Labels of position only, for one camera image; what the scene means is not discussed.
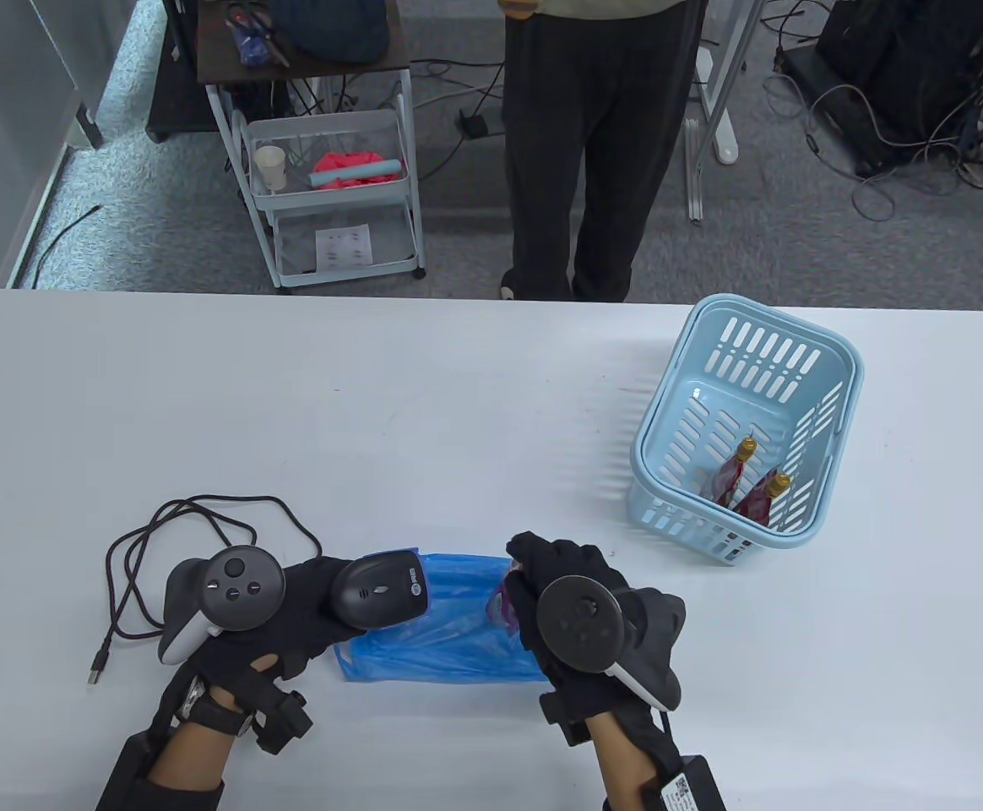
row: black bag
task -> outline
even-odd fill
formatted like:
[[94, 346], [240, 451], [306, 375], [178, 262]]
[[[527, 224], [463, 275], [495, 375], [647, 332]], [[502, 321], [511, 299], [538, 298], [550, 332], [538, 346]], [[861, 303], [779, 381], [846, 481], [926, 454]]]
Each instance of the black bag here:
[[326, 62], [378, 62], [390, 47], [387, 0], [272, 0], [274, 26]]

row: light blue basket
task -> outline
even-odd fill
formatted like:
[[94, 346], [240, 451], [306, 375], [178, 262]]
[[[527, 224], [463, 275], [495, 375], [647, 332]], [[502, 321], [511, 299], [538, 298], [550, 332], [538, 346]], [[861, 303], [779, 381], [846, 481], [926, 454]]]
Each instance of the light blue basket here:
[[[627, 514], [727, 565], [807, 543], [826, 519], [862, 382], [859, 352], [827, 329], [749, 298], [704, 298], [634, 438]], [[749, 435], [758, 451], [732, 503], [770, 468], [793, 478], [768, 528], [698, 495]]]

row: white table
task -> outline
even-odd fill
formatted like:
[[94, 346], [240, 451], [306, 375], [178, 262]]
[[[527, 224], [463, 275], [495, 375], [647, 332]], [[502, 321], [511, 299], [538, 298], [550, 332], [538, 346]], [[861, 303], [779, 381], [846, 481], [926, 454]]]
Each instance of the white table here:
[[[685, 752], [743, 811], [983, 809], [983, 313], [801, 310], [862, 351], [826, 530], [739, 569], [627, 526], [627, 446], [687, 308], [0, 291], [0, 811], [93, 808], [170, 671], [86, 672], [101, 558], [164, 499], [274, 493], [327, 553], [600, 544], [682, 595]], [[287, 563], [307, 546], [244, 509]], [[148, 560], [160, 605], [173, 525]], [[225, 808], [598, 808], [538, 686], [294, 684], [314, 729], [241, 742]]]

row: white label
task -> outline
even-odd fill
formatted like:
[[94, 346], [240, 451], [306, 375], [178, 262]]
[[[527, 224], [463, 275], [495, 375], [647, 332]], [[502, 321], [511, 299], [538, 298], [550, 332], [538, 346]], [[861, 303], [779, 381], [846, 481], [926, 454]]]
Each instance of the white label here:
[[324, 228], [315, 231], [315, 269], [338, 270], [372, 265], [372, 232], [356, 228]]
[[698, 804], [693, 800], [691, 784], [687, 783], [686, 774], [681, 774], [666, 787], [660, 789], [661, 799], [665, 800], [668, 811], [698, 811]]

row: power adapter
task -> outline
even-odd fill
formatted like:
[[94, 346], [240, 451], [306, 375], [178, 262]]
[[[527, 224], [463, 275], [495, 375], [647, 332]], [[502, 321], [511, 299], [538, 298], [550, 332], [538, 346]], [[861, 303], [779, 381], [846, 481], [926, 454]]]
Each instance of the power adapter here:
[[475, 115], [467, 116], [465, 111], [458, 111], [457, 122], [461, 130], [462, 138], [465, 140], [486, 139], [492, 133], [488, 131], [488, 122], [479, 112]]

